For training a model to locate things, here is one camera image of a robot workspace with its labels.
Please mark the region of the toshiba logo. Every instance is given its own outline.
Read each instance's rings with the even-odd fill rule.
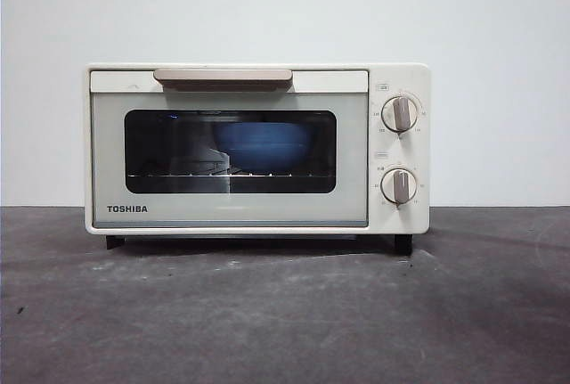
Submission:
[[[146,206],[107,206],[107,210],[113,213],[144,213],[149,211]]]

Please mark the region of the timer dial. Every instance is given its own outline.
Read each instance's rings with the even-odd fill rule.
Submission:
[[[396,133],[410,130],[418,120],[418,108],[408,96],[396,96],[382,108],[382,120],[386,127]]]
[[[418,189],[414,175],[403,168],[387,172],[382,178],[381,186],[384,197],[397,206],[413,199]]]

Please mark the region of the control panel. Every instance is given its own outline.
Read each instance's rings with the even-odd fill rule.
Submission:
[[[378,233],[429,226],[430,73],[423,65],[370,72],[369,220]]]

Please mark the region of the white wall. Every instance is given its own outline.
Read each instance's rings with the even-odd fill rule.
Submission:
[[[434,205],[570,204],[570,0],[3,0],[3,204],[83,203],[92,61],[421,61]]]

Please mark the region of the oven handle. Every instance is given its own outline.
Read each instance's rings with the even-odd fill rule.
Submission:
[[[289,69],[156,69],[153,75],[179,92],[272,92],[293,85]]]

